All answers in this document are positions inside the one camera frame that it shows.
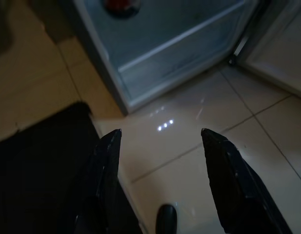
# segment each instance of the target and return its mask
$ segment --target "dark rug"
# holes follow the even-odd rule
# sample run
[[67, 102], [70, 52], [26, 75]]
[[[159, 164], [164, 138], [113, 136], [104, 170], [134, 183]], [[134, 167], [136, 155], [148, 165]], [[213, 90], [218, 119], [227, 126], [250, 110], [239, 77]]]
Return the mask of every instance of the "dark rug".
[[[99, 137], [90, 109], [76, 103], [0, 142], [0, 234], [56, 233], [62, 203]], [[118, 233], [141, 234], [118, 183]]]

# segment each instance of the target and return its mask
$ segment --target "black mat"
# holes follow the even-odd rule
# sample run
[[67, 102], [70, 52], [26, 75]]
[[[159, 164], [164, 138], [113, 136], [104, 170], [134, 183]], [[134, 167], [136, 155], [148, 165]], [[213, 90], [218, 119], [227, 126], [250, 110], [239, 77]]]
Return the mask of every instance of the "black mat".
[[[0, 234], [55, 233], [68, 187], [99, 137], [86, 104], [64, 111], [0, 142]], [[118, 233], [141, 234], [118, 184]]]

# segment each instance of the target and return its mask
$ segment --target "refrigerator drawer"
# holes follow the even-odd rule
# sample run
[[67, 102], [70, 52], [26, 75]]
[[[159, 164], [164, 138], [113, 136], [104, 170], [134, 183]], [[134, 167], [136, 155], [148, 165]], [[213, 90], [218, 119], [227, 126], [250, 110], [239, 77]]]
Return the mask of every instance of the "refrigerator drawer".
[[183, 79], [191, 70], [225, 53], [234, 37], [242, 7], [204, 22], [155, 48], [118, 72], [131, 99], [170, 79]]

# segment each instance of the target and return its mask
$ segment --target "black shoe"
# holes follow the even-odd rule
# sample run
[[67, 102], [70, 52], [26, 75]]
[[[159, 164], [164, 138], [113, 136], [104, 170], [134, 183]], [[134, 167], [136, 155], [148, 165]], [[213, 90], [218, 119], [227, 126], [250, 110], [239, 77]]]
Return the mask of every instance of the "black shoe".
[[156, 234], [176, 234], [178, 217], [171, 205], [162, 205], [158, 210]]

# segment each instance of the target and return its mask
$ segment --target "refrigerator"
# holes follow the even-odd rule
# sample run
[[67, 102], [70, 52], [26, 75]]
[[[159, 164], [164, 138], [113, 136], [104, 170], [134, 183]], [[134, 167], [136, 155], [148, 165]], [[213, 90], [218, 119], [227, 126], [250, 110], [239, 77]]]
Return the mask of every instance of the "refrigerator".
[[127, 115], [226, 60], [301, 97], [301, 0], [141, 0], [119, 19], [104, 0], [61, 0]]

